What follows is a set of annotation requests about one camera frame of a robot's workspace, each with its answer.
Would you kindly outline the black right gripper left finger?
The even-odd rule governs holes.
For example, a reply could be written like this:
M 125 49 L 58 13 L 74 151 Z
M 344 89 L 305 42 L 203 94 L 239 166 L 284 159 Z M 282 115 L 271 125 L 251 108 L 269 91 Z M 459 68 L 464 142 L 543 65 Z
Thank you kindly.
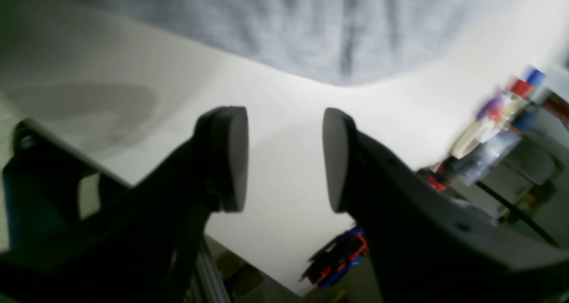
M 248 114 L 201 115 L 191 139 L 119 200 L 1 255 L 1 294 L 18 303 L 182 303 L 218 211 L 242 212 Z

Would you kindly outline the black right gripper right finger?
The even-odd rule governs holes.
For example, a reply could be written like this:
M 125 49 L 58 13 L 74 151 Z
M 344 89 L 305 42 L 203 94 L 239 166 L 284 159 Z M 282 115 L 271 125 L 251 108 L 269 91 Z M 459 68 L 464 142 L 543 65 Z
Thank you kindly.
M 362 227 L 384 302 L 568 301 L 567 250 L 453 204 L 339 109 L 322 141 L 331 208 Z

